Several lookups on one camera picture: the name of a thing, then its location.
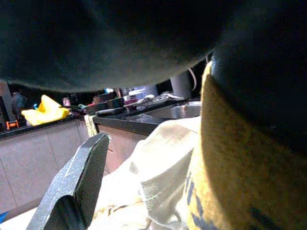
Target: black countertop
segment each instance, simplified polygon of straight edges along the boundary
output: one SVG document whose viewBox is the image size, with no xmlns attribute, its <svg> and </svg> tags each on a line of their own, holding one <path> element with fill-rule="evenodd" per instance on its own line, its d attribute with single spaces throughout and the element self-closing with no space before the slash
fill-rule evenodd
<svg viewBox="0 0 307 230">
<path fill-rule="evenodd" d="M 148 136 L 162 122 L 167 119 L 154 118 L 144 114 L 128 116 L 125 113 L 104 117 L 94 117 L 95 124 L 117 128 L 132 133 Z"/>
<path fill-rule="evenodd" d="M 75 119 L 79 119 L 78 116 L 68 116 L 64 119 L 58 120 L 58 121 L 54 121 L 54 122 L 49 122 L 46 124 L 42 124 L 42 125 L 38 125 L 38 126 L 24 126 L 24 127 L 20 127 L 20 128 L 16 128 L 16 129 L 12 129 L 12 130 L 7 130 L 4 132 L 0 133 L 0 140 L 4 139 L 4 138 L 11 138 L 20 134 L 24 134 L 27 132 L 33 132 L 33 131 L 37 131 L 46 127 L 51 127 L 54 125 L 60 125 L 62 123 L 66 123 Z"/>
</svg>

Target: yellow fabric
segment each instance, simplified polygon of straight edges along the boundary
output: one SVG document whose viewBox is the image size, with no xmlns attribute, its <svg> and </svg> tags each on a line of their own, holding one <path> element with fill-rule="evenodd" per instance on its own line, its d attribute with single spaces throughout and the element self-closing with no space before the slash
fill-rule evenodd
<svg viewBox="0 0 307 230">
<path fill-rule="evenodd" d="M 89 137 L 93 137 L 98 133 L 96 125 L 93 121 L 94 117 L 96 117 L 96 115 L 91 115 L 91 116 L 85 115 L 84 116 L 84 120 L 85 120 L 85 124 L 86 124 L 86 130 L 87 130 L 87 134 L 88 134 Z"/>
<path fill-rule="evenodd" d="M 59 108 L 61 105 L 50 97 L 43 95 L 37 110 L 22 110 L 22 115 L 33 126 L 63 119 L 69 115 L 69 110 Z"/>
<path fill-rule="evenodd" d="M 184 190 L 189 229 L 307 229 L 306 158 L 236 112 L 210 68 L 202 83 L 201 139 Z"/>
</svg>

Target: gray cabinet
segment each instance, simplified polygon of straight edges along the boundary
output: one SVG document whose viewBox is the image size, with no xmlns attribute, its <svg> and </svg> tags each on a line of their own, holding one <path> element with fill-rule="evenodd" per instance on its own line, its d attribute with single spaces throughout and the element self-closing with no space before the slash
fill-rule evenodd
<svg viewBox="0 0 307 230">
<path fill-rule="evenodd" d="M 0 140 L 0 213 L 38 205 L 53 177 L 88 138 L 78 120 Z"/>
<path fill-rule="evenodd" d="M 10 210 L 17 207 L 13 192 L 0 162 L 0 210 Z"/>
<path fill-rule="evenodd" d="M 1 141 L 0 159 L 17 206 L 42 197 L 59 171 L 44 129 Z"/>
<path fill-rule="evenodd" d="M 106 156 L 105 170 L 108 173 L 117 169 L 134 151 L 140 140 L 147 137 L 128 131 L 98 125 L 99 132 L 106 132 L 111 136 L 111 142 Z"/>
<path fill-rule="evenodd" d="M 59 169 L 74 156 L 82 144 L 76 122 L 47 129 L 47 134 Z"/>
</svg>

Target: sink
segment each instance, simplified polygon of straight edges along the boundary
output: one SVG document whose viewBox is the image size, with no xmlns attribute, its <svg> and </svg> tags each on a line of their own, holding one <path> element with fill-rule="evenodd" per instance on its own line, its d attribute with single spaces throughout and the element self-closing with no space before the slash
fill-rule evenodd
<svg viewBox="0 0 307 230">
<path fill-rule="evenodd" d="M 201 102 L 184 102 L 169 105 L 144 113 L 156 118 L 182 119 L 196 117 L 201 114 Z"/>
</svg>

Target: gray metal piece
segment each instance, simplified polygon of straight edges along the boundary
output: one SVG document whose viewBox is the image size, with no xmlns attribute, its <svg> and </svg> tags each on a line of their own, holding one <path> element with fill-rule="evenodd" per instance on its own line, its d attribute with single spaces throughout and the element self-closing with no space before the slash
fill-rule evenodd
<svg viewBox="0 0 307 230">
<path fill-rule="evenodd" d="M 192 86 L 189 79 L 189 72 L 185 71 L 177 76 L 171 77 L 171 84 L 174 95 L 183 97 L 184 99 L 191 98 Z"/>
<path fill-rule="evenodd" d="M 103 177 L 108 135 L 99 133 L 58 172 L 27 230 L 84 230 L 92 221 Z"/>
</svg>

